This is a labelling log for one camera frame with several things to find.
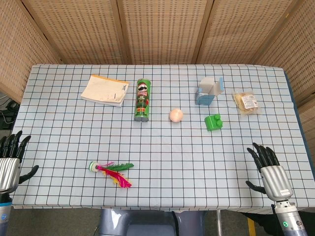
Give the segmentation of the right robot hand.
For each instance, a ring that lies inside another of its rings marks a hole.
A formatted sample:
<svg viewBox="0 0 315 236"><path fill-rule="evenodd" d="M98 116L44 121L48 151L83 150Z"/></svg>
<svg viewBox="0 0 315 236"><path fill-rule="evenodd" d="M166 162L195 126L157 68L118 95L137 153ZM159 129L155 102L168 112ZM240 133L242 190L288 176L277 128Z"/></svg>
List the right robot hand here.
<svg viewBox="0 0 315 236"><path fill-rule="evenodd" d="M284 168L280 165L274 151L269 147L252 144L255 150L247 148L252 155L256 167L263 181L263 186L256 186L249 180L247 186L259 193L266 194L274 202L289 200L293 195L293 190Z"/></svg>

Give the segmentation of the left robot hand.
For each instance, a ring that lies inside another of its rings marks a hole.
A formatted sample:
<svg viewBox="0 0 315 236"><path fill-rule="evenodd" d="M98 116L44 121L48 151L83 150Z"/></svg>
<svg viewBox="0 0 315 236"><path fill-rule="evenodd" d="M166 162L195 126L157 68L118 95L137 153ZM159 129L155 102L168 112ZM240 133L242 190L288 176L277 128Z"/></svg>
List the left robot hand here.
<svg viewBox="0 0 315 236"><path fill-rule="evenodd" d="M39 166L32 167L28 174L20 175L21 163L26 145L31 136L28 135L22 141L20 130L17 134L3 137L0 140L0 193L10 194L16 190L19 184L33 177Z"/></svg>

